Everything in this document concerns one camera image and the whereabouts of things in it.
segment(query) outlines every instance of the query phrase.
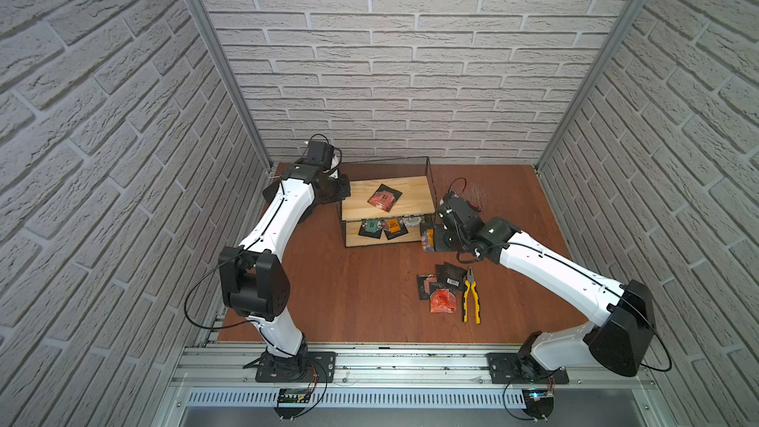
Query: ventilation grille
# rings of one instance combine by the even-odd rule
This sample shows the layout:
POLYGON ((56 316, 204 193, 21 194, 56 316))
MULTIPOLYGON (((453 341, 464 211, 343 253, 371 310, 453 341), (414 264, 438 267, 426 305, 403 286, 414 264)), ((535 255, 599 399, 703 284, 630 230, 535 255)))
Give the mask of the ventilation grille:
MULTIPOLYGON (((310 403, 322 395, 320 384, 310 403)), ((275 407, 279 387, 194 387, 188 406, 248 406, 275 407)), ((422 409, 524 409, 521 389, 414 389, 387 387, 329 386, 318 407, 392 407, 422 409)))

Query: wooden floor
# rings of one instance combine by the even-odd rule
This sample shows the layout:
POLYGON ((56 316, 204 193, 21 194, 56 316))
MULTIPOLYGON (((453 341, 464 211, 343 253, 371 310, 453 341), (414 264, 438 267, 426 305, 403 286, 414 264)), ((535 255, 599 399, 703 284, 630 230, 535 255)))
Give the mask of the wooden floor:
MULTIPOLYGON (((353 173, 346 170, 351 179, 368 177, 353 173)), ((463 196, 483 209, 484 221, 503 217, 569 257, 532 167, 434 165, 432 176, 438 198, 455 177, 465 177, 463 196)), ((430 303, 418 299, 416 276, 434 273, 435 264, 444 261, 460 265, 455 253, 423 252, 419 242, 347 249, 336 204, 318 206, 296 227, 282 260, 291 282, 288 307, 309 341, 330 342, 520 344, 533 331, 562 330, 587 320, 538 283, 490 261, 472 265, 480 325, 472 318, 461 321, 460 296, 455 314, 432 314, 430 303)), ((470 297, 470 310, 473 304, 470 297)), ((230 310, 225 325, 239 320, 230 310)), ((246 324, 222 330, 219 341, 261 338, 246 324)))

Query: black snack packet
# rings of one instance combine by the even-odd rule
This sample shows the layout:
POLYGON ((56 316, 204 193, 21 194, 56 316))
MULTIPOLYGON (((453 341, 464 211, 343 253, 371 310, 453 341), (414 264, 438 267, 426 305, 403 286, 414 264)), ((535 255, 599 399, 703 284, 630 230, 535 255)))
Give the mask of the black snack packet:
POLYGON ((385 237, 388 241, 408 234, 408 228, 401 218, 391 217, 385 220, 385 237))
POLYGON ((434 290, 430 289, 430 283, 437 282, 435 274, 420 274, 417 276, 417 289, 419 290, 420 300, 429 300, 430 294, 434 290))
POLYGON ((467 271, 465 269, 446 262, 442 265, 436 265, 435 270, 438 283, 444 284, 447 289, 451 291, 460 290, 461 292, 466 290, 464 279, 467 277, 467 271))
POLYGON ((373 237, 378 240, 382 237, 382 224, 380 220, 361 220, 361 228, 358 230, 359 236, 373 237))
POLYGON ((433 293, 435 293, 435 290, 440 290, 440 289, 448 290, 451 293, 455 293, 455 290, 453 290, 450 287, 448 287, 447 283, 443 283, 443 282, 430 282, 430 295, 432 295, 433 293))
POLYGON ((395 202, 398 201, 398 198, 401 198, 401 195, 403 195, 403 193, 399 192, 397 189, 392 189, 387 185, 380 185, 374 192, 374 195, 372 195, 367 202, 372 206, 389 212, 395 202))

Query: pliers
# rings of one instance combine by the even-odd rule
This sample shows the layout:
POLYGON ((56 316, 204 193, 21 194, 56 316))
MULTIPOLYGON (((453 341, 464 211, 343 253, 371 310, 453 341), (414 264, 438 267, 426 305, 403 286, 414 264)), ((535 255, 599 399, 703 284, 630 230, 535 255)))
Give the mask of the pliers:
POLYGON ((474 297, 474 321, 479 325, 480 297, 477 294, 477 282, 474 281, 474 272, 472 272, 472 266, 469 266, 469 270, 467 270, 467 280, 464 281, 464 285, 467 286, 467 289, 464 292, 464 323, 467 321, 467 297, 469 296, 469 291, 471 290, 472 297, 474 297))

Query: yellow pliers handle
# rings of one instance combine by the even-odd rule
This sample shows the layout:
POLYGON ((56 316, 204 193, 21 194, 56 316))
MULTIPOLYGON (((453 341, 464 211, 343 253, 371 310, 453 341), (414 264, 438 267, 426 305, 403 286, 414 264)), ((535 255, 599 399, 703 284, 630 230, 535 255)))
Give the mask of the yellow pliers handle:
POLYGON ((466 280, 464 281, 464 285, 467 286, 467 289, 464 291, 464 311, 463 311, 463 313, 464 313, 464 323, 466 323, 467 322, 467 297, 469 297, 469 289, 470 289, 471 286, 470 286, 469 282, 466 281, 466 280))
POLYGON ((477 295, 477 282, 471 284, 472 296, 474 297, 474 322, 480 324, 480 296, 477 295))

